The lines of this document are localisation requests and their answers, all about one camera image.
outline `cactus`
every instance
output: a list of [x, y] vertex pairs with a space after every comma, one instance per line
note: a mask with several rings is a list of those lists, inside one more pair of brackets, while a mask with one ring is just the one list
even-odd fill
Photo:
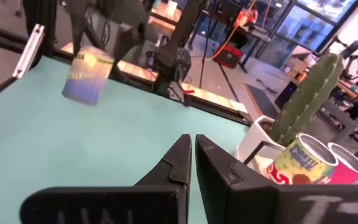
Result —
[[324, 55], [311, 67], [268, 132], [273, 141], [287, 147], [295, 139], [328, 99], [343, 69], [342, 56], [337, 54]]

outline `teal tabletop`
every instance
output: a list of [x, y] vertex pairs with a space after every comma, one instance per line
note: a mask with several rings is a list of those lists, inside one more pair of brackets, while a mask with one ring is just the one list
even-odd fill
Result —
[[[97, 106], [62, 96], [69, 65], [43, 58], [0, 93], [0, 223], [48, 187], [132, 186], [184, 133], [234, 152], [242, 124], [108, 80]], [[189, 223], [206, 222], [195, 155]]]

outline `pink can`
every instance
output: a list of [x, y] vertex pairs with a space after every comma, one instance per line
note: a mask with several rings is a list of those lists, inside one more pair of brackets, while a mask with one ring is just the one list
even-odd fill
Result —
[[358, 158], [342, 146], [333, 142], [328, 143], [339, 164], [332, 169], [325, 184], [353, 184], [358, 180]]

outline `blue can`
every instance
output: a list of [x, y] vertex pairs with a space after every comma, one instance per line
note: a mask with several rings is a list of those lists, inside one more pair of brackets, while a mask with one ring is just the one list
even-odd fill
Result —
[[62, 94], [86, 105], [96, 105], [114, 59], [96, 47], [82, 47], [71, 65]]

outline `red box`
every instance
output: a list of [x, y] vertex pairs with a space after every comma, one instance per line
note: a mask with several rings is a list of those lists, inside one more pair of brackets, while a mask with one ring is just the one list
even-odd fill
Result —
[[235, 68], [242, 57], [241, 50], [232, 47], [224, 46], [222, 51], [214, 58], [214, 61], [229, 68]]

